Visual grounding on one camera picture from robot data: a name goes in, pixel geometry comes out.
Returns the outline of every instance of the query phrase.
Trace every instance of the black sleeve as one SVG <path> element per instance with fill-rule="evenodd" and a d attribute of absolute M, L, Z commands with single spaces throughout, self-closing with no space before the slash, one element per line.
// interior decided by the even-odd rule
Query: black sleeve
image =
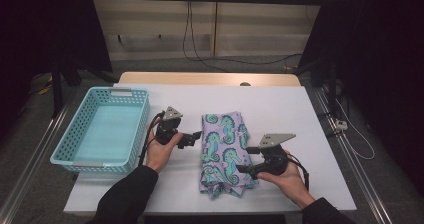
<path fill-rule="evenodd" d="M 137 223 L 158 178 L 159 175 L 151 168 L 137 167 L 105 193 L 99 201 L 93 220 L 86 224 Z"/>
<path fill-rule="evenodd" d="M 303 218 L 308 224 L 353 224 L 325 198 L 320 198 L 302 210 Z"/>

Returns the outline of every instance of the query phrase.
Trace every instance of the patterned fabric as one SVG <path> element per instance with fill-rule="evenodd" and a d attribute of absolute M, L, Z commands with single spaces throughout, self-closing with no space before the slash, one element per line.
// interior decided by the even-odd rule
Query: patterned fabric
<path fill-rule="evenodd" d="M 200 192 L 212 198 L 222 192 L 241 197 L 258 182 L 236 165 L 252 165 L 246 151 L 249 134 L 240 112 L 202 116 L 202 172 Z"/>

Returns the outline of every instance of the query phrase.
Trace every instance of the black cable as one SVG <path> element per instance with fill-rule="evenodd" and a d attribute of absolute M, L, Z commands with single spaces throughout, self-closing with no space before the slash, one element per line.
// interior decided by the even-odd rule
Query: black cable
<path fill-rule="evenodd" d="M 295 156 L 293 156 L 292 154 L 287 154 L 288 156 L 291 156 L 292 158 L 294 158 L 295 160 L 293 160 L 293 159 L 288 159 L 289 160 L 289 162 L 291 162 L 291 163 L 294 163 L 294 164 L 296 164 L 296 166 L 298 166 L 298 167 L 300 167 L 300 169 L 302 169 L 302 172 L 303 172 L 303 179 L 304 179 L 304 181 L 305 181 L 305 187 L 306 187 L 306 190 L 308 190 L 309 191 L 309 173 L 308 173 L 308 171 L 306 170 L 306 168 L 300 163 L 300 161 L 299 161 L 299 159 L 297 159 Z"/>
<path fill-rule="evenodd" d="M 160 118 L 162 118 L 164 114 L 165 114 L 165 112 L 164 112 L 164 111 L 163 111 L 163 112 L 161 112 L 161 113 L 156 114 L 156 116 L 153 118 L 152 122 L 150 122 L 149 128 L 147 129 L 146 139 L 144 139 L 144 144 L 143 144 L 143 147 L 142 147 L 142 150 L 141 150 L 141 154 L 140 154 L 140 156 L 139 156 L 140 160 L 138 161 L 138 166 L 143 165 L 144 157 L 146 156 L 146 152 L 147 152 L 147 147 L 148 147 L 148 146 L 149 146 L 149 144 L 150 144 L 150 143 L 151 143 L 151 142 L 155 139 L 155 138 L 153 138 L 152 140 L 150 140 L 150 142 L 148 142 L 148 140 L 149 140 L 149 135 L 150 135 L 150 132 L 151 132 L 151 131 L 152 131 L 152 129 L 153 129 L 153 126 L 155 125 L 155 121 L 156 121 L 156 119 L 158 119 L 159 117 L 160 117 Z"/>
<path fill-rule="evenodd" d="M 193 49 L 194 49 L 194 53 L 196 54 L 195 59 L 187 56 L 186 51 L 185 51 L 185 40 L 186 40 L 186 37 L 187 37 L 187 30 L 188 30 L 189 24 L 190 24 L 190 29 L 191 29 L 191 40 L 192 40 L 192 44 L 193 44 Z M 185 32 L 184 32 L 184 38 L 183 38 L 183 52 L 184 52 L 184 56 L 188 60 L 190 60 L 190 61 L 200 61 L 203 65 L 205 65 L 207 67 L 218 69 L 218 70 L 223 71 L 223 72 L 230 72 L 230 71 L 216 67 L 216 66 L 209 65 L 209 64 L 205 63 L 205 61 L 230 61 L 230 62 L 243 63 L 243 64 L 247 64 L 247 65 L 270 65 L 270 64 L 275 64 L 275 63 L 282 62 L 282 61 L 285 62 L 288 58 L 302 55 L 302 53 L 295 53 L 295 54 L 288 55 L 284 58 L 280 58 L 278 60 L 268 61 L 268 62 L 248 62 L 248 61 L 240 61 L 240 60 L 229 59 L 229 58 L 201 58 L 197 53 L 196 44 L 194 42 L 193 10 L 192 10 L 192 7 L 191 7 L 191 2 L 188 2 L 188 6 L 187 6 L 186 28 L 185 28 Z"/>

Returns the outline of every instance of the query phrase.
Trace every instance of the cable on wall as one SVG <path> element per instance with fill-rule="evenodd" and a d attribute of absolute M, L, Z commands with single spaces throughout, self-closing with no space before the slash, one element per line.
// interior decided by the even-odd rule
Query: cable on wall
<path fill-rule="evenodd" d="M 186 53 L 186 49 L 185 49 L 185 42 L 186 42 L 186 38 L 187 38 L 187 31 L 188 31 L 188 26 L 190 25 L 190 32 L 191 32 L 191 41 L 193 44 L 193 49 L 194 49 L 194 53 L 196 55 L 196 58 L 192 58 L 189 57 Z M 223 68 L 220 67 L 216 67 L 216 66 L 212 66 L 210 64 L 207 64 L 205 61 L 230 61 L 230 62 L 237 62 L 237 63 L 242 63 L 242 64 L 247 64 L 247 65 L 270 65 L 270 64 L 275 64 L 278 62 L 284 62 L 284 69 L 285 69 L 285 74 L 287 74 L 287 70 L 289 69 L 287 66 L 287 59 L 291 58 L 291 57 L 295 57 L 295 56 L 300 56 L 302 55 L 302 53 L 295 53 L 295 54 L 291 54 L 288 55 L 284 58 L 279 58 L 277 60 L 274 61 L 268 61 L 268 62 L 248 62 L 248 61 L 240 61 L 240 60 L 235 60 L 235 59 L 229 59 L 229 58 L 201 58 L 198 53 L 197 53 L 197 49 L 196 49 L 196 44 L 194 41 L 194 30 L 193 30 L 193 10 L 192 10 L 192 6 L 191 6 L 191 2 L 188 2 L 188 6 L 187 6 L 187 19 L 186 19 L 186 28 L 185 28 L 185 32 L 184 32 L 184 38 L 183 38 L 183 52 L 184 52 L 184 56 L 190 60 L 190 61 L 200 61 L 203 65 L 210 67 L 210 68 L 214 68 L 223 72 L 230 72 L 228 70 L 225 70 Z"/>

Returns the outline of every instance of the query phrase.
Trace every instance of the teal plastic basket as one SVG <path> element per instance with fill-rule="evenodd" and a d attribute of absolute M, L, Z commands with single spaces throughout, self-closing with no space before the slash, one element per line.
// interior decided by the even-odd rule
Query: teal plastic basket
<path fill-rule="evenodd" d="M 149 111 L 146 89 L 91 88 L 50 162 L 72 172 L 131 172 Z"/>

